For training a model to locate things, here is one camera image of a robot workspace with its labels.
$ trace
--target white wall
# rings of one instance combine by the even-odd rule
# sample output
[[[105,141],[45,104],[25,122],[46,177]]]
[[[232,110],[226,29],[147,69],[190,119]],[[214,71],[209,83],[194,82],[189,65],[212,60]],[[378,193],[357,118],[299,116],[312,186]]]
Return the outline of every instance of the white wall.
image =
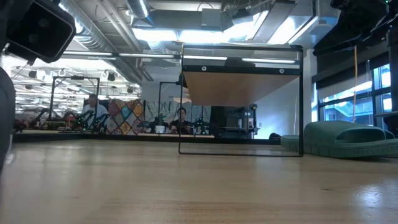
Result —
[[[317,59],[307,50],[303,68],[303,120],[304,126],[311,122],[312,84],[311,77],[317,72]],[[265,96],[257,102],[256,139],[268,139],[271,133],[280,135],[299,134],[299,79]]]

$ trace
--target wooden floor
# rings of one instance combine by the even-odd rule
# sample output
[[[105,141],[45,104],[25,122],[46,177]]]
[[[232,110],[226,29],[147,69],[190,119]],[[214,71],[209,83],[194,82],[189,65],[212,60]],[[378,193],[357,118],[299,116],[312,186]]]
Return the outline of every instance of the wooden floor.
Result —
[[[14,145],[0,223],[394,223],[398,161],[186,156],[177,144]]]

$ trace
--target colorful quilt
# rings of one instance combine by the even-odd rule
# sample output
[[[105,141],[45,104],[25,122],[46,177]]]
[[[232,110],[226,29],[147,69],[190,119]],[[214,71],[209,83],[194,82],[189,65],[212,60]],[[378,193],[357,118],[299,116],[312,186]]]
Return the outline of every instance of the colorful quilt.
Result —
[[[106,134],[137,135],[144,129],[144,107],[140,99],[129,102],[111,100],[109,114]]]

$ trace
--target person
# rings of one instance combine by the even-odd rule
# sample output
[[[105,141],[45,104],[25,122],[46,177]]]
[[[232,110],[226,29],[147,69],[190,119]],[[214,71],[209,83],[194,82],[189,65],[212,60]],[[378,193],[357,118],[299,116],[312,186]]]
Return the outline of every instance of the person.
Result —
[[[88,104],[83,107],[83,111],[81,112],[82,114],[86,113],[87,111],[95,111],[95,104],[97,104],[97,96],[95,94],[90,94],[88,96]],[[107,114],[108,110],[101,104],[97,104],[97,118],[100,116]],[[92,116],[88,121],[87,124],[89,127],[91,127],[91,124],[94,120],[94,116]]]
[[[181,134],[190,134],[190,122],[185,120],[185,116],[187,115],[187,111],[185,108],[181,107],[180,109],[177,110],[178,114],[178,119],[175,121],[172,121],[170,123],[170,130],[172,133],[180,133],[180,119],[181,119]]]

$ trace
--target man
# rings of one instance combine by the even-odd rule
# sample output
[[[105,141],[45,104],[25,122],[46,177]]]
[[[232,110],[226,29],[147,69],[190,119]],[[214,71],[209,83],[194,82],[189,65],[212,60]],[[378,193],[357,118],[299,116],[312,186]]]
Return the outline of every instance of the man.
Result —
[[[82,114],[86,113],[87,111],[95,111],[95,104],[97,104],[97,96],[95,94],[90,94],[88,96],[88,104],[83,108],[83,111],[81,112]],[[106,110],[106,108],[101,105],[101,104],[97,104],[97,118],[99,118],[100,116],[107,114],[108,111]],[[91,124],[94,120],[94,116],[92,116],[88,121],[87,124],[90,128]]]
[[[185,116],[187,115],[187,111],[185,108],[181,107],[177,110],[178,120],[172,121],[170,123],[170,130],[172,133],[176,134],[180,132],[180,119],[181,119],[181,134],[190,134],[190,125],[191,123],[185,120]]]

